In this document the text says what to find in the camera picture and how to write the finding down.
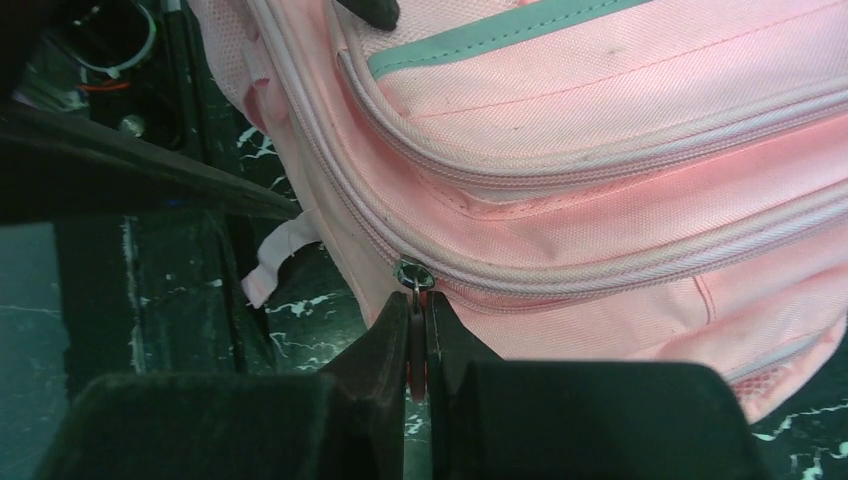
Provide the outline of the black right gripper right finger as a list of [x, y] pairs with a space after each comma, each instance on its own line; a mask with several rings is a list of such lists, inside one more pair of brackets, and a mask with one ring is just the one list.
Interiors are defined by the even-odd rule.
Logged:
[[507, 361], [426, 310], [437, 479], [766, 479], [730, 388], [679, 362]]

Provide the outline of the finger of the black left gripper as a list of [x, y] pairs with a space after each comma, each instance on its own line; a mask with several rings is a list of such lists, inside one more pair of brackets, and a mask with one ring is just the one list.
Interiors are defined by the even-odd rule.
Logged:
[[394, 31], [400, 18], [397, 0], [337, 0], [337, 3], [381, 31]]
[[1, 105], [1, 223], [210, 210], [287, 219], [299, 209], [264, 187], [71, 115]]

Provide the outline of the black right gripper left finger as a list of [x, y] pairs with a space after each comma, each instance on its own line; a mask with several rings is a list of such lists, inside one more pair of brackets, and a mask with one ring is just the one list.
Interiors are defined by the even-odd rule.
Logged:
[[399, 479], [408, 298], [324, 367], [105, 375], [71, 406], [39, 479]]

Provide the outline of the pink student backpack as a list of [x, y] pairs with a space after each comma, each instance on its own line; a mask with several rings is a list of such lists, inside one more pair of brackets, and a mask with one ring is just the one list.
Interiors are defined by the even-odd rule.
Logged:
[[506, 358], [690, 361], [757, 421], [847, 329], [843, 1], [194, 1], [373, 323], [416, 260]]

